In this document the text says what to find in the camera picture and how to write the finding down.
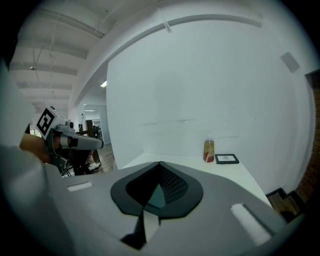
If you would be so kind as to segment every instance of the table top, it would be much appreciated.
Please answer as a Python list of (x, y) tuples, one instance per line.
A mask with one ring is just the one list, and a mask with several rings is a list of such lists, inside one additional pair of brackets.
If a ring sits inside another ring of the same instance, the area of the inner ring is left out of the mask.
[(251, 194), (265, 202), (268, 206), (272, 207), (262, 189), (241, 162), (237, 164), (217, 164), (216, 160), (208, 163), (198, 156), (176, 156), (142, 153), (123, 168), (140, 165), (147, 162), (160, 161), (187, 166), (206, 173), (225, 177), (237, 183)]

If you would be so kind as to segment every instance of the bottle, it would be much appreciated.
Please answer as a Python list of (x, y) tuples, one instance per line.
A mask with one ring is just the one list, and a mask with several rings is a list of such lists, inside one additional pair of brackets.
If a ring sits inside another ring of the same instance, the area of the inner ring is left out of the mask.
[(207, 139), (204, 142), (203, 160), (206, 163), (211, 163), (215, 160), (215, 142), (210, 134), (207, 135)]

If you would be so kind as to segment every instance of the fluorescent light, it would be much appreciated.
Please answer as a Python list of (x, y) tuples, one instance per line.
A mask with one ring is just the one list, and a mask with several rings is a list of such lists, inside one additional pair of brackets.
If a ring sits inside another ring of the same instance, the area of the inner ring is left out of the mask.
[(104, 81), (103, 84), (100, 85), (101, 87), (106, 87), (107, 86), (107, 80)]

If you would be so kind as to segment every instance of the white ceiling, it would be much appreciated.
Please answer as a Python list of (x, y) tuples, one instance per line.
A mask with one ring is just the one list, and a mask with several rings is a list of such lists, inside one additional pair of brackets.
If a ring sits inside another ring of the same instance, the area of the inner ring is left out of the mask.
[(41, 3), (17, 35), (10, 74), (38, 113), (46, 104), (66, 110), (78, 70), (90, 49), (120, 21), (151, 3), (151, 0)]

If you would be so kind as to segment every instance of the framed paper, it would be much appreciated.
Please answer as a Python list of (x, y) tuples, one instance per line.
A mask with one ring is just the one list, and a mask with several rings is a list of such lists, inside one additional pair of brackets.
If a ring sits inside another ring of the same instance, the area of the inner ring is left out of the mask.
[(235, 154), (215, 154), (215, 160), (218, 165), (239, 164)]

